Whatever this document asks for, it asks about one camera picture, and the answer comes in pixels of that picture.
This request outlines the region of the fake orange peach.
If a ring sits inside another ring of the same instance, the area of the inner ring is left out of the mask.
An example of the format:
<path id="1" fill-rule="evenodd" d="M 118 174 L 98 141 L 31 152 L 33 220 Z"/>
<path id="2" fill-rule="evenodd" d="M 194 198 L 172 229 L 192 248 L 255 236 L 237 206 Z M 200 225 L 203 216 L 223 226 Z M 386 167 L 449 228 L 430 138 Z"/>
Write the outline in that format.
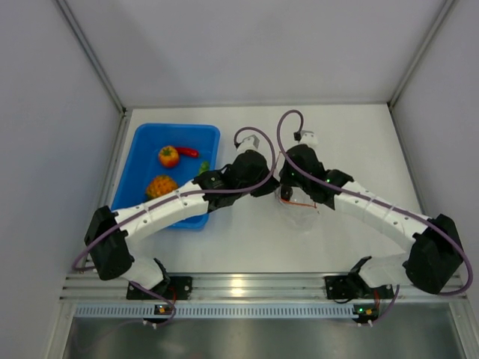
<path id="1" fill-rule="evenodd" d="M 180 154 L 173 146 L 165 146 L 158 153 L 159 163 L 164 168 L 174 168 L 180 162 Z"/>

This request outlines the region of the fake green grapes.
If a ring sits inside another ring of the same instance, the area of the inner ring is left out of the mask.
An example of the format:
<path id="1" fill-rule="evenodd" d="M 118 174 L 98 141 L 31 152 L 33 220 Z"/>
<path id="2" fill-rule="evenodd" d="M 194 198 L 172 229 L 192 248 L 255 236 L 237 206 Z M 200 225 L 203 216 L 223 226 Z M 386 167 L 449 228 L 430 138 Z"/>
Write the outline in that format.
<path id="1" fill-rule="evenodd" d="M 199 169 L 198 169 L 198 174 L 202 175 L 203 173 L 207 172 L 210 170 L 210 163 L 208 161 L 204 161 L 201 163 Z"/>

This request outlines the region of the fake pineapple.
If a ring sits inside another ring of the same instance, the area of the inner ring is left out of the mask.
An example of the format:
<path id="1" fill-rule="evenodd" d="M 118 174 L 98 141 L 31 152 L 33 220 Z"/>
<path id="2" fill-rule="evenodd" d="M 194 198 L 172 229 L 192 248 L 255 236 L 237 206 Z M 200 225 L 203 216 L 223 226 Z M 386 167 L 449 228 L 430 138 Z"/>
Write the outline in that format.
<path id="1" fill-rule="evenodd" d="M 152 179 L 145 190 L 148 200 L 162 197 L 178 189 L 178 184 L 167 175 L 159 175 Z"/>

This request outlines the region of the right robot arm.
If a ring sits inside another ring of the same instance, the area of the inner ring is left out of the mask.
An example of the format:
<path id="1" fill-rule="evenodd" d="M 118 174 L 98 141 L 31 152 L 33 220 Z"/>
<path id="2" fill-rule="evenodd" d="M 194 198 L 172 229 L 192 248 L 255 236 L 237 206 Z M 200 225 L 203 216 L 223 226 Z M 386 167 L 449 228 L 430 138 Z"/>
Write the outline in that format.
<path id="1" fill-rule="evenodd" d="M 315 203 L 360 220 L 402 249 L 388 257 L 361 258 L 350 270 L 349 286 L 355 295 L 365 297 L 380 286 L 406 284 L 433 295 L 442 293 L 463 263 L 451 218 L 416 215 L 386 202 L 350 175 L 326 170 L 307 144 L 297 144 L 286 154 L 281 184 L 300 188 Z"/>

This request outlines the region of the fake red chili pepper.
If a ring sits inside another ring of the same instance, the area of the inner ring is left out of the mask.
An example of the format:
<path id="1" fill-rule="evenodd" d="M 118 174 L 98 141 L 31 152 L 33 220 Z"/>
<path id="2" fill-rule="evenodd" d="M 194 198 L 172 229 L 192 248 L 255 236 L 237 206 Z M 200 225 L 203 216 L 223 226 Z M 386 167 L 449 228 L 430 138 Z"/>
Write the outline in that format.
<path id="1" fill-rule="evenodd" d="M 182 156 L 187 156 L 190 158 L 197 159 L 200 157 L 200 154 L 197 150 L 188 148 L 188 147 L 176 147 L 177 152 Z"/>

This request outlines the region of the clear zip top bag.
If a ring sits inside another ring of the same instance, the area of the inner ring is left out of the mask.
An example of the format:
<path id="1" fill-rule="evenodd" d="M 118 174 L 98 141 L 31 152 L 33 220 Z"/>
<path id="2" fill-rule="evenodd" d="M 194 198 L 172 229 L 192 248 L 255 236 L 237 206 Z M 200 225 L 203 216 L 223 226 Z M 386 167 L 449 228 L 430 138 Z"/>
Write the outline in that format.
<path id="1" fill-rule="evenodd" d="M 278 213 L 281 220 L 297 233 L 305 235 L 313 230 L 320 217 L 317 204 L 303 190 L 292 187 L 293 196 L 290 202 L 280 199 L 280 186 L 275 190 L 275 199 L 278 203 Z"/>

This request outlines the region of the fake dark eggplant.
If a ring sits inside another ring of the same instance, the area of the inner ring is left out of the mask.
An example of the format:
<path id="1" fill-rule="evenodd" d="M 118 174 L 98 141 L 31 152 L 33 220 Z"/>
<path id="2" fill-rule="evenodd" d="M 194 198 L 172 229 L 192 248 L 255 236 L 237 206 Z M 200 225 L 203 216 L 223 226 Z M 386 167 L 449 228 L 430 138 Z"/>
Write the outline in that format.
<path id="1" fill-rule="evenodd" d="M 280 187 L 280 199 L 281 201 L 287 203 L 291 201 L 293 196 L 293 189 L 288 185 L 282 185 Z"/>

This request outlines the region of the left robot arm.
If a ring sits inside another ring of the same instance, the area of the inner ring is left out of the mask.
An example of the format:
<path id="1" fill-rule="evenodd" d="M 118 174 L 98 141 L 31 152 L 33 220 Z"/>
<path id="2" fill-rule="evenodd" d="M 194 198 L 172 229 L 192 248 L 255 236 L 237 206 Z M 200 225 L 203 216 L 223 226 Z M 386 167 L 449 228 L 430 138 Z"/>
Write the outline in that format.
<path id="1" fill-rule="evenodd" d="M 97 209 L 85 244 L 100 280 L 122 277 L 143 287 L 151 298 L 164 297 L 171 279 L 157 259 L 134 251 L 148 236 L 191 217 L 232 206 L 246 195 L 262 197 L 279 186 L 263 155 L 240 153 L 219 170 L 204 171 L 182 187 L 129 208 Z"/>

